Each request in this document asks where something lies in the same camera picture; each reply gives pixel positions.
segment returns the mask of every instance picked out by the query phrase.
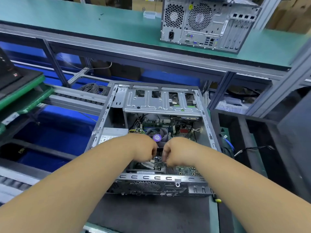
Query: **right hand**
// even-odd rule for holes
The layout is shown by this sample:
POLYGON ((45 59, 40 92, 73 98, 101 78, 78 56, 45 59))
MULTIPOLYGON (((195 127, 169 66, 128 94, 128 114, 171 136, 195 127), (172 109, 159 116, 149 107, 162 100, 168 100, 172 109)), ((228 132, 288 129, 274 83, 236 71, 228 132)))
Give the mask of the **right hand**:
POLYGON ((203 152, 204 146, 184 137, 174 137, 165 144, 162 161, 168 166, 194 167, 203 152))

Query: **left hand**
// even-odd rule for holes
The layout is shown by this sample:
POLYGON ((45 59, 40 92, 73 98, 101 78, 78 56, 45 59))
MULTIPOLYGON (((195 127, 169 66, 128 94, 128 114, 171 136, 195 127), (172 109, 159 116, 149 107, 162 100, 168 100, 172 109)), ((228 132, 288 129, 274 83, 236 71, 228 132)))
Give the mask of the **left hand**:
POLYGON ((120 137, 122 145, 129 147, 133 160, 137 162, 150 161, 156 156, 157 144, 149 136, 139 133, 129 133, 120 137))

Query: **purple fan label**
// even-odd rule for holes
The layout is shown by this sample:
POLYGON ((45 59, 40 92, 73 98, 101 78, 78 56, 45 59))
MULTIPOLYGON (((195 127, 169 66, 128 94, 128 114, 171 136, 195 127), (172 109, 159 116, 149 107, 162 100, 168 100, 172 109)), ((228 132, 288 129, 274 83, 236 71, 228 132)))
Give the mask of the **purple fan label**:
POLYGON ((161 141, 161 140, 162 140, 162 137, 161 137, 160 134, 155 134, 152 138, 153 138, 153 140, 154 140, 155 142, 158 142, 158 141, 161 141))

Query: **gray cable bundle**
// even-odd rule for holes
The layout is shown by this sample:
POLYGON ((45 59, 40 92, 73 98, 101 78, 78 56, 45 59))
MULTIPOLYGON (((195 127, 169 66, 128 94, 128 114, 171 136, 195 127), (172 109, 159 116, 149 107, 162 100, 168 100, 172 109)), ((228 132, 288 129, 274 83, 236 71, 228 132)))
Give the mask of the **gray cable bundle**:
POLYGON ((79 88, 80 91, 90 92, 105 96, 108 93, 106 86, 99 86, 96 83, 88 83, 79 88))

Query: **forearm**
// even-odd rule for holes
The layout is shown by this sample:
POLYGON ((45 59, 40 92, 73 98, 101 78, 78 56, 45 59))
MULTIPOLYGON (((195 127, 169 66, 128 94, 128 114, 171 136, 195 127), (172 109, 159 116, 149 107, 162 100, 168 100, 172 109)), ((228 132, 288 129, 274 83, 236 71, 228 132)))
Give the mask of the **forearm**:
POLYGON ((247 232, 309 232, 311 205, 232 158, 201 147, 195 167, 247 232))
POLYGON ((80 232, 131 160, 128 147, 120 141, 96 146, 3 205, 2 231, 80 232))

